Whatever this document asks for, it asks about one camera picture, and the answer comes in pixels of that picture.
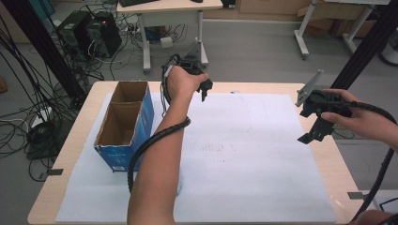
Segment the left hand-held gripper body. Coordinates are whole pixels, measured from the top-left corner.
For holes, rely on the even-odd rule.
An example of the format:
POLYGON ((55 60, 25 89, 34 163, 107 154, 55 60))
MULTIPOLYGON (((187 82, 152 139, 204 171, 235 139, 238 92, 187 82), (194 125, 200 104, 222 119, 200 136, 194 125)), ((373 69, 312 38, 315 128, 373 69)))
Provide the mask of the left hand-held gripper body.
MULTIPOLYGON (((180 58, 176 60, 176 64, 185 69, 191 75, 200 75, 204 73, 202 67, 200 66, 200 63, 195 60, 180 58)), ((208 90, 211 90, 212 87, 213 87, 212 80, 207 79, 199 84, 197 91, 207 92, 208 90)))

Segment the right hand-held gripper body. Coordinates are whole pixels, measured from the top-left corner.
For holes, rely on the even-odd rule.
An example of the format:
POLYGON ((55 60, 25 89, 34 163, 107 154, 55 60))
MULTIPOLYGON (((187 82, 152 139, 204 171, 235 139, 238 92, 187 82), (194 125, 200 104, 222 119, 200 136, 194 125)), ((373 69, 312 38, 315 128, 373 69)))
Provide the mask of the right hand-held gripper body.
POLYGON ((345 106, 345 101, 341 96, 315 88, 323 73, 324 70, 319 69, 315 75, 298 90, 296 106, 302 107, 300 115, 309 117, 314 113, 322 122, 327 122, 321 117, 322 113, 337 113, 344 117, 351 117, 352 112, 345 106))

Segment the person's left hand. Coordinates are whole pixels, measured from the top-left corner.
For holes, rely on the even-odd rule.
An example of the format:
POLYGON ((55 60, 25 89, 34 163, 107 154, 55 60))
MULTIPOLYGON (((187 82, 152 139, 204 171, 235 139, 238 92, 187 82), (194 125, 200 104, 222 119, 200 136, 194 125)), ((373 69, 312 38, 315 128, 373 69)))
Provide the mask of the person's left hand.
POLYGON ((207 73, 191 75, 182 67, 173 66, 167 77, 167 92, 172 105, 189 105, 200 83, 209 78, 207 73))

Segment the person's right hand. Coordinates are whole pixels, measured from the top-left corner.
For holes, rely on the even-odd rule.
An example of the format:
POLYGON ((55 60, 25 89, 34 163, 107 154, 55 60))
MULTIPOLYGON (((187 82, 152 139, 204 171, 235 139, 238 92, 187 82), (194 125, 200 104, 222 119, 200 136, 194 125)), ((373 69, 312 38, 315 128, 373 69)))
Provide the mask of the person's right hand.
POLYGON ((348 128, 361 137, 386 143, 387 127, 393 123, 392 121, 376 112, 363 109, 352 108, 351 112, 351 117, 344 117, 334 112, 323 112, 321 117, 331 123, 348 128))

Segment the white desk with metal legs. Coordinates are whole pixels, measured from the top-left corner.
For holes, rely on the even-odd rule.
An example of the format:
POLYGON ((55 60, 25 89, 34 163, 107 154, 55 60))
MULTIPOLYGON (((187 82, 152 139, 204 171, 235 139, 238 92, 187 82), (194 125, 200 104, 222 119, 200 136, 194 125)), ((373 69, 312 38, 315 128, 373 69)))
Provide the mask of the white desk with metal legs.
POLYGON ((203 14, 206 10, 220 8, 221 0, 203 0, 201 3, 193 0, 156 0, 128 7, 118 3, 116 11, 137 15, 143 41, 143 71, 148 73, 151 70, 151 53, 149 41, 145 36, 147 27, 196 23, 197 37, 188 55, 195 56, 206 67, 208 60, 203 43, 203 14))

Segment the white paper mat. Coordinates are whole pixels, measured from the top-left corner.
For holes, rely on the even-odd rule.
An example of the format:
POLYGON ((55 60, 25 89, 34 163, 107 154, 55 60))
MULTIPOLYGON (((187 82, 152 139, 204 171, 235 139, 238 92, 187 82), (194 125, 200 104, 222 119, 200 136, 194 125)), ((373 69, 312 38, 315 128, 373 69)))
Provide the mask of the white paper mat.
MULTIPOLYGON (((55 221, 125 224, 125 172, 111 169, 94 150, 110 103, 102 101, 74 166, 55 221)), ((191 102, 181 159, 182 185, 174 217, 180 224, 337 222, 289 95, 209 94, 191 102)))

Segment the black keyboard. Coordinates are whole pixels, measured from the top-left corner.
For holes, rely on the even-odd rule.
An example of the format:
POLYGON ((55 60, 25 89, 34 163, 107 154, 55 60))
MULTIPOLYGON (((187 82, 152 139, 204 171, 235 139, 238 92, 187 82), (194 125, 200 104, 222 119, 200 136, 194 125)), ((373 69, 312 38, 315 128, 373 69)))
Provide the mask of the black keyboard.
POLYGON ((136 6, 156 1, 159 0, 118 0, 118 3, 120 4, 121 7, 124 8, 124 7, 136 6))

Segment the blue cardboard box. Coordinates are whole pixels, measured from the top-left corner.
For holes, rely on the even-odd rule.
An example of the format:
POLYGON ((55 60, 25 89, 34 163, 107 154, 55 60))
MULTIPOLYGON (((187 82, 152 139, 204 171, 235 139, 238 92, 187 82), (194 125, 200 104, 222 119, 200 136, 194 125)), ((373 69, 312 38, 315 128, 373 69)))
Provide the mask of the blue cardboard box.
POLYGON ((126 172, 130 159, 151 136, 154 108, 148 82, 119 82, 111 94, 94 147, 113 172, 126 172))

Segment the brown cardboard boxes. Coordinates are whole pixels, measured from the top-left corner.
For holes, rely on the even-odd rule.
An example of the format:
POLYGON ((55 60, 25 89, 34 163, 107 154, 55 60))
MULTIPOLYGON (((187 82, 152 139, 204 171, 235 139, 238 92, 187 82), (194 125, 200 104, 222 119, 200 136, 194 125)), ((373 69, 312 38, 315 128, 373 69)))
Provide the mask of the brown cardboard boxes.
POLYGON ((298 10, 302 18, 297 37, 305 34, 324 36, 336 21, 357 21, 366 19, 375 3, 368 0, 310 0, 310 5, 298 10))

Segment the black computer tower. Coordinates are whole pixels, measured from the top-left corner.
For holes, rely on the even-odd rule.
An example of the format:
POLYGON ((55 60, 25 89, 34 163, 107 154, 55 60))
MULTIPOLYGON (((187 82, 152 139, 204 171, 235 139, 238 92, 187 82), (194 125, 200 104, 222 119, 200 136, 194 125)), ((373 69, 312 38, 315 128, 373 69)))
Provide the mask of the black computer tower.
POLYGON ((75 10, 56 28, 61 38, 74 49, 86 54, 90 38, 86 27, 92 21, 88 11, 75 10))
POLYGON ((95 52, 99 57, 113 57, 122 42, 114 15, 111 12, 97 12, 86 27, 86 31, 96 44, 95 52))

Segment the white power strip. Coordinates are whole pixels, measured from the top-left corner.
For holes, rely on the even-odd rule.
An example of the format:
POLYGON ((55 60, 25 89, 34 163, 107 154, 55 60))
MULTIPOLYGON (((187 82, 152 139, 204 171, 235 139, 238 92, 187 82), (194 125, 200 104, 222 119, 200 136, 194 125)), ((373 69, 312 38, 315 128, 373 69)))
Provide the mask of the white power strip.
POLYGON ((33 122, 31 123, 31 128, 34 128, 35 126, 41 123, 48 122, 50 120, 52 112, 53 108, 50 106, 40 109, 39 112, 34 117, 33 122))

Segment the black metal frame post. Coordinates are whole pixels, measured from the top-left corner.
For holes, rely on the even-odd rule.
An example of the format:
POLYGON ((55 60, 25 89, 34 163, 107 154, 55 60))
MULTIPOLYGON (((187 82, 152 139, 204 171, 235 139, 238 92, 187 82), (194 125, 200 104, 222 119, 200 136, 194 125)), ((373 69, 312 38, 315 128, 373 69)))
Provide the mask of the black metal frame post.
POLYGON ((390 0, 374 27, 347 61, 331 88, 348 90, 372 59, 382 50, 397 27, 398 0, 390 0))
POLYGON ((87 97, 75 75, 57 50, 45 25, 28 0, 0 0, 14 21, 68 94, 71 104, 81 109, 87 97))

